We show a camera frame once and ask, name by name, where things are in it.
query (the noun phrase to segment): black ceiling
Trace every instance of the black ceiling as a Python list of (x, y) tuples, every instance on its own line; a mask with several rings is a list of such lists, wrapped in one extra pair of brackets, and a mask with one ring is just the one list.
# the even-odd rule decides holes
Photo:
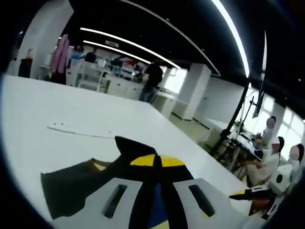
[[(70, 0), (74, 15), (63, 33), (72, 33), (73, 43), (82, 40), (104, 44), (119, 43), (121, 50), (149, 61), (156, 57), (124, 42), (87, 31), (80, 27), (110, 33), (140, 44), (176, 64), (187, 67), (192, 62), (208, 61), (182, 35), (160, 19), (120, 0)], [(158, 14), (188, 36), (221, 72), (225, 80), (243, 85), (243, 63), (235, 40), (225, 20), (211, 0), (132, 0)], [(267, 69), (265, 90), (281, 104), (287, 103), (305, 118), (303, 63), (305, 46), (302, 0), (221, 0), (231, 16), (251, 72), (258, 74), (267, 34)]]

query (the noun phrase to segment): man in black shirt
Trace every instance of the man in black shirt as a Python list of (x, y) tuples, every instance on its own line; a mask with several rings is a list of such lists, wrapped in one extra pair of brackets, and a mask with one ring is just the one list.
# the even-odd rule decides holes
[(86, 56), (85, 56), (85, 61), (86, 62), (95, 63), (95, 61), (96, 61), (96, 55), (95, 55), (96, 50), (97, 50), (97, 48), (94, 47), (92, 52), (89, 52), (89, 53), (86, 54)]
[(139, 100), (152, 104), (156, 98), (157, 86), (162, 81), (163, 71), (156, 63), (152, 63), (145, 70), (144, 74), (140, 77), (140, 80), (148, 78), (144, 85)]

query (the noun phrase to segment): black pole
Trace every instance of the black pole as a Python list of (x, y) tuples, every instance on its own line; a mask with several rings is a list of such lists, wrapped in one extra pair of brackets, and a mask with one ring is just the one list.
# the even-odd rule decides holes
[(246, 82), (246, 85), (244, 86), (244, 91), (242, 93), (242, 96), (239, 100), (239, 103), (237, 105), (237, 108), (233, 114), (233, 117), (231, 119), (231, 121), (229, 122), (229, 125), (227, 126), (227, 128), (225, 130), (223, 130), (221, 133), (220, 133), (220, 139), (218, 140), (218, 142), (214, 145), (214, 147), (211, 149), (210, 151), (210, 155), (214, 156), (215, 153), (218, 151), (219, 147), (222, 145), (222, 143), (224, 142), (224, 140), (226, 139), (226, 137), (230, 134), (230, 130), (238, 116), (238, 113), (240, 111), (240, 109), (242, 108), (242, 105), (244, 103), (244, 98), (246, 97), (247, 95), (247, 91), (248, 91), (248, 87), (249, 87), (249, 83), (250, 83), (250, 76), (251, 74), (249, 74), (249, 77), (247, 78), (247, 82)]

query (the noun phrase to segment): white cutting table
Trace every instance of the white cutting table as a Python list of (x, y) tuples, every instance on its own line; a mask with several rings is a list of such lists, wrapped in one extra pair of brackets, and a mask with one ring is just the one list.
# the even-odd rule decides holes
[[(148, 103), (123, 99), (50, 82), (5, 76), (1, 91), (1, 124), (5, 156), (16, 185), (51, 221), (40, 173), (66, 168), (92, 157), (114, 161), (119, 150), (113, 139), (58, 132), (55, 121), (111, 129), (182, 160), (194, 178), (202, 177), (225, 195), (247, 188)], [(251, 202), (231, 200), (248, 214)]]

